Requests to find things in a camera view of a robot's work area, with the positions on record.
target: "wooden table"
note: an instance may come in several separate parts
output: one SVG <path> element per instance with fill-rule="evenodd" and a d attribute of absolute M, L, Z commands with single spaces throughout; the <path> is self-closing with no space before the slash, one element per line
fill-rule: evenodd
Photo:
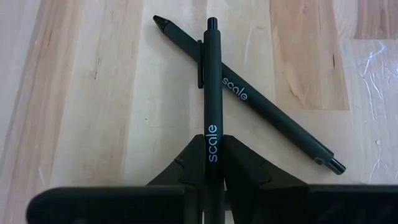
<path fill-rule="evenodd" d="M 152 16 L 196 39 L 324 142 L 319 167 L 231 94 L 224 131 L 308 183 L 398 182 L 396 0 L 0 0 L 0 222 L 57 186 L 142 185 L 203 132 L 197 66 Z"/>

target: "wooden surface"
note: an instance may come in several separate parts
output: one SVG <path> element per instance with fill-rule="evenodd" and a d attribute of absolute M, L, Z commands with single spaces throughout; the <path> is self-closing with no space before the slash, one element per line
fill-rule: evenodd
<path fill-rule="evenodd" d="M 398 183 L 396 0 L 0 0 L 0 223 L 58 186 L 140 185 L 203 132 L 196 39 L 219 19 L 223 61 L 347 167 L 317 166 L 235 96 L 224 131 L 308 183 Z"/>

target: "pen tip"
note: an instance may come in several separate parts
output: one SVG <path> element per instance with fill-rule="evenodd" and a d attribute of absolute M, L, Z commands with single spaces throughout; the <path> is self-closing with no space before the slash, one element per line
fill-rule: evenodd
<path fill-rule="evenodd" d="M 154 21 L 156 25 L 163 31 L 167 24 L 169 24 L 169 20 L 162 18 L 160 16 L 154 15 Z"/>

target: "pen clip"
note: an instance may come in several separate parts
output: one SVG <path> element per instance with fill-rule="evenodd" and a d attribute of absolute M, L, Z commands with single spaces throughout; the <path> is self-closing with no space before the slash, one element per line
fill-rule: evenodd
<path fill-rule="evenodd" d="M 198 40 L 199 45 L 199 61 L 198 61 L 198 88 L 202 89 L 204 84 L 204 71 L 203 71 L 203 43 Z"/>

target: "scale logo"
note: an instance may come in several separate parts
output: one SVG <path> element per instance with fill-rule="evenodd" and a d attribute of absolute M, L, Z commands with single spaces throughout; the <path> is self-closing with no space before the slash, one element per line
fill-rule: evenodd
<path fill-rule="evenodd" d="M 217 126 L 210 125 L 207 129 L 206 134 L 206 143 L 209 146 L 209 162 L 217 162 L 218 156 L 216 155 L 218 152 L 218 138 L 217 138 Z"/>
<path fill-rule="evenodd" d="M 223 84 L 226 85 L 232 92 L 236 94 L 237 97 L 239 97 L 241 100 L 247 100 L 248 95 L 243 93 L 244 88 L 241 90 L 239 87 L 235 86 L 234 83 L 230 82 L 227 78 L 223 78 Z"/>

